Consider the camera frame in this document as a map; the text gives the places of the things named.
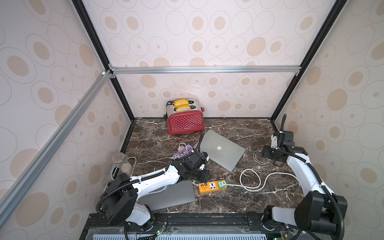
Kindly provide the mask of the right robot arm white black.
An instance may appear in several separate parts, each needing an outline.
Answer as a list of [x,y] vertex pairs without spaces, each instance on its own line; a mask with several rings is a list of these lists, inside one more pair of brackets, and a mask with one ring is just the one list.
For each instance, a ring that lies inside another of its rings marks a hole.
[[342,240],[345,235],[347,200],[327,186],[312,165],[308,153],[294,143],[294,134],[280,130],[271,136],[271,145],[264,146],[262,156],[275,165],[287,164],[302,188],[304,198],[293,208],[267,206],[262,223],[268,230],[285,224],[317,238],[316,234]]

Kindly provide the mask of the green charger adapter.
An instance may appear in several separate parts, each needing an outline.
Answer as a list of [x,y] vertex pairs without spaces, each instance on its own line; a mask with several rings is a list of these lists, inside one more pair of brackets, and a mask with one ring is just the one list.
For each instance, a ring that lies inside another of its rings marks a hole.
[[218,182],[217,182],[217,185],[218,185],[218,188],[219,188],[220,190],[222,190],[222,189],[226,189],[226,188],[227,188],[227,183],[226,183],[225,180],[218,181]]

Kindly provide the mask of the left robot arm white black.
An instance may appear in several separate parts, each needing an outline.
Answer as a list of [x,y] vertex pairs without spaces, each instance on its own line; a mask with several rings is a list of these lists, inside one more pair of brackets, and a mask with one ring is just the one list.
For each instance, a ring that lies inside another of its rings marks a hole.
[[111,226],[134,223],[148,231],[156,223],[156,217],[148,205],[140,205],[137,201],[162,187],[182,181],[205,183],[209,177],[209,170],[205,169],[209,159],[206,152],[194,151],[189,156],[170,159],[167,167],[146,175],[129,177],[120,174],[101,195],[96,211],[105,215]]

